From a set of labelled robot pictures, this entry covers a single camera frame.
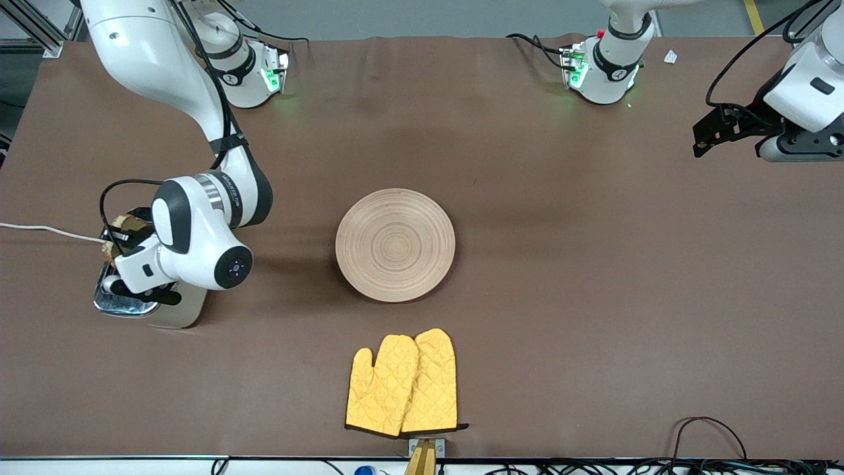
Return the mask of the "aluminium frame profile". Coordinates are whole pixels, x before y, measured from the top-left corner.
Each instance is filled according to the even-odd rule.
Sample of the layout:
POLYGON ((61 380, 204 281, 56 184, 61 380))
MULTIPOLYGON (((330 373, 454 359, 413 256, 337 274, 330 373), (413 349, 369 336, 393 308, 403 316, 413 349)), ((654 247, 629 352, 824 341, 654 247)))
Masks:
POLYGON ((85 30, 80 0, 0 0, 0 53, 58 58, 85 30))

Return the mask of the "chrome and beige toaster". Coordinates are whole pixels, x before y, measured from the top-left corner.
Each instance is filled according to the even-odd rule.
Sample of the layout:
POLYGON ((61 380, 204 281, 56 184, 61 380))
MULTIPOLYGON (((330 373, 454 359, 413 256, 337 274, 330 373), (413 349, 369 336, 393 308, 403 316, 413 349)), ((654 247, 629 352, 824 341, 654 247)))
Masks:
POLYGON ((207 291, 184 282, 163 284, 136 294, 121 280, 117 267, 106 262, 94 290, 94 307, 112 317, 142 319, 151 327, 186 329, 201 315, 207 291))

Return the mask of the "brown bread slice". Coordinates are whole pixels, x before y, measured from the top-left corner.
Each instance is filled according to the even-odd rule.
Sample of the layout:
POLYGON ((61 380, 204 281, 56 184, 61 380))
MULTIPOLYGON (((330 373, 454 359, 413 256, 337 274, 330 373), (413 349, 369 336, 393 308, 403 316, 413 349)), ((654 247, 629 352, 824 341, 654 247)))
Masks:
MULTIPOLYGON (((118 226, 118 228, 121 228, 121 215, 112 220, 112 223, 109 226, 118 226)), ((104 257, 104 261, 111 265, 113 268, 115 268, 115 261, 112 259, 112 246, 118 245, 115 245, 110 241, 106 241, 105 243, 103 243, 102 255, 104 257)))

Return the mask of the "brown table cover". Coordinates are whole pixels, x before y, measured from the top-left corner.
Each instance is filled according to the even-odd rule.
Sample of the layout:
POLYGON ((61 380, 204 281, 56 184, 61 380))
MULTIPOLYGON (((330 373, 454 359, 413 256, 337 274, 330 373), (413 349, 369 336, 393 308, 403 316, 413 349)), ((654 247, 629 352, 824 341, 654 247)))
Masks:
POLYGON ((752 458, 844 458, 844 163, 692 153, 741 44, 655 40, 613 106, 512 40, 299 44, 289 96, 236 112, 274 207, 196 327, 103 315, 95 243, 0 229, 0 456, 392 456, 404 441, 344 427, 353 355, 441 328, 469 424, 453 457, 662 457, 709 416, 752 458), (390 187, 456 232, 404 303, 335 256, 390 187))

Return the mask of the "yellow wooden stick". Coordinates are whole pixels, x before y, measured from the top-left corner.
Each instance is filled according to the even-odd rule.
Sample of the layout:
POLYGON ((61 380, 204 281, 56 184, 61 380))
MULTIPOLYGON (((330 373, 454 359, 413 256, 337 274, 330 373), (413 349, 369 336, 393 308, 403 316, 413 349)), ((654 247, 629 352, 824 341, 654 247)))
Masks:
POLYGON ((437 439, 410 439, 409 453, 404 475, 437 474, 437 439))

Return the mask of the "round wooden plate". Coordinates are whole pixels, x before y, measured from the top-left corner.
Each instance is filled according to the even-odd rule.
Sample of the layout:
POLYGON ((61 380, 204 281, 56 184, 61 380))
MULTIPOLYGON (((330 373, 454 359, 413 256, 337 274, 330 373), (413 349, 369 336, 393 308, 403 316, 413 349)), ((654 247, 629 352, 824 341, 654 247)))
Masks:
POLYGON ((383 303, 424 297, 449 273, 455 253, 456 232, 446 211, 401 187, 357 201, 335 237, 341 274, 357 292, 383 303))

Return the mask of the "yellow quilted oven mitt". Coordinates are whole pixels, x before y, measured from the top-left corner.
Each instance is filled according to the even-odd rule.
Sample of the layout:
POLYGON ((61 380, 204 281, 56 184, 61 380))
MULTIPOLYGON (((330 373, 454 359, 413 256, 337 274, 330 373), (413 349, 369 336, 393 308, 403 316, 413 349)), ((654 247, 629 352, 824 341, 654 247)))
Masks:
POLYGON ((418 363, 419 349, 410 336, 385 336, 377 354, 359 349, 351 364, 344 427, 397 439, 418 363))
POLYGON ((467 429, 469 424, 458 421, 451 337, 441 329, 431 329, 416 336, 414 342, 419 350, 418 369, 399 436, 409 439, 467 429))

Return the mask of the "small metal bracket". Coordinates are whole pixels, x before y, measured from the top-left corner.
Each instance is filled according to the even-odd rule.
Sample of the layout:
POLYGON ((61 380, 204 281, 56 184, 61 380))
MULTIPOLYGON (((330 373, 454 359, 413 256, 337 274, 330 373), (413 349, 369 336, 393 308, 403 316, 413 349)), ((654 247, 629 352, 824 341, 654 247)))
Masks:
POLYGON ((407 441, 407 457, 411 458, 413 456, 413 452, 416 451, 416 448, 425 444, 431 446, 436 458, 444 458, 446 456, 446 440, 434 435, 429 435, 409 439, 407 441))

